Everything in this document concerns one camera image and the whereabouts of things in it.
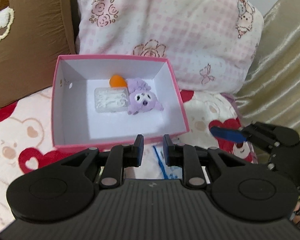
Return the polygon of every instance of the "pink checkered pattern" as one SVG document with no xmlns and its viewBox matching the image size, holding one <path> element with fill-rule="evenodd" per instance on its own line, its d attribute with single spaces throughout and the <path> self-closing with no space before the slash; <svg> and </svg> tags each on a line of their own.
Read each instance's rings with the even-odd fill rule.
<svg viewBox="0 0 300 240">
<path fill-rule="evenodd" d="M 167 57 L 181 89 L 238 91 L 263 28 L 262 15 L 247 0 L 78 0 L 78 4 L 78 53 Z M 245 22 L 248 13 L 250 22 Z"/>
</svg>

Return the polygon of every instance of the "clear plastic container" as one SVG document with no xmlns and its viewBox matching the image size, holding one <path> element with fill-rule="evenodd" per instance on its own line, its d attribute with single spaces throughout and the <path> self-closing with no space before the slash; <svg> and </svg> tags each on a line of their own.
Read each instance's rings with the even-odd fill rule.
<svg viewBox="0 0 300 240">
<path fill-rule="evenodd" d="M 128 110 L 129 94 L 127 88 L 96 88 L 95 107 L 98 113 L 123 112 Z"/>
</svg>

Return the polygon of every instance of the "plush toy nose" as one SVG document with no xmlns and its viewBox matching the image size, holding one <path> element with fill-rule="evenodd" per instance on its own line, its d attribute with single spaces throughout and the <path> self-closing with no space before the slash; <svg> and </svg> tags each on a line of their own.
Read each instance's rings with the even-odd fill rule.
<svg viewBox="0 0 300 240">
<path fill-rule="evenodd" d="M 10 160 L 16 157 L 16 151 L 8 146 L 3 147 L 2 154 L 4 157 Z"/>
</svg>

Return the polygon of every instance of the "embroidered pillow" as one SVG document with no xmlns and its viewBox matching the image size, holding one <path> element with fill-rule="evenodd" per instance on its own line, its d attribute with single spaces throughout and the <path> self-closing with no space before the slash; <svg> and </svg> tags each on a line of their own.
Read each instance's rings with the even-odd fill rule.
<svg viewBox="0 0 300 240">
<path fill-rule="evenodd" d="M 0 0 L 0 107 L 52 84 L 75 53 L 70 0 Z"/>
<path fill-rule="evenodd" d="M 263 17 L 247 0 L 78 0 L 80 54 L 167 57 L 184 90 L 233 93 Z"/>
</svg>

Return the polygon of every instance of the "pink box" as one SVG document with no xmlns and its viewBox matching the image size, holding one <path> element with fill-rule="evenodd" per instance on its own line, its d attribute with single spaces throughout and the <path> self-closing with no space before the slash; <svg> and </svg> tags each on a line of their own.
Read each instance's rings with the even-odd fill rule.
<svg viewBox="0 0 300 240">
<path fill-rule="evenodd" d="M 94 90 L 109 87 L 118 74 L 125 79 L 142 78 L 164 110 L 128 115 L 97 113 Z M 123 55 L 60 55 L 52 92 L 52 142 L 63 152 L 89 147 L 100 151 L 133 143 L 142 134 L 145 143 L 161 142 L 164 134 L 178 136 L 189 131 L 186 112 L 169 60 Z"/>
</svg>

